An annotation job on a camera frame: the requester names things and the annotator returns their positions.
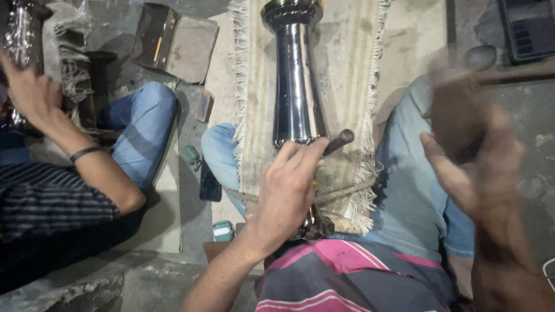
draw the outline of knee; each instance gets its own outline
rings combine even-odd
[[[214,125],[204,132],[200,139],[200,145],[203,151],[218,148],[222,145],[232,145],[233,136],[235,136],[235,128],[231,124]]]
[[[231,163],[232,160],[234,161],[234,135],[235,128],[233,128],[231,124],[215,125],[204,132],[200,139],[200,147],[209,165],[215,163]]]
[[[175,111],[175,93],[167,85],[159,82],[148,82],[141,87],[140,92],[149,98],[153,107],[167,110],[172,114]]]

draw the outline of wooden block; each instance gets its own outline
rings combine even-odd
[[[204,253],[206,254],[208,263],[224,251],[229,244],[231,244],[230,241],[209,241],[207,243],[203,243]]]
[[[208,90],[200,91],[199,104],[197,105],[195,119],[200,122],[207,123],[210,118],[213,105],[214,97],[212,96],[212,93]]]

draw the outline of mobile phone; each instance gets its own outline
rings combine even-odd
[[[209,200],[211,202],[221,201],[221,184],[216,180],[216,177],[208,167],[204,160],[200,166],[200,190],[199,198],[201,200]]]

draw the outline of metal object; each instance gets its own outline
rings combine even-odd
[[[10,21],[5,35],[4,47],[15,64],[32,66],[37,74],[43,74],[42,26],[52,16],[47,7],[32,1],[13,1],[10,7]],[[9,129],[24,130],[27,120],[16,109],[11,112]]]
[[[323,12],[320,0],[273,0],[260,12],[276,37],[276,149],[288,140],[307,145],[326,136],[310,44]]]

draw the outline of polished metal vase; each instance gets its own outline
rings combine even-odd
[[[326,136],[311,45],[323,12],[321,0],[273,0],[260,12],[276,37],[276,149],[288,140],[307,145]]]

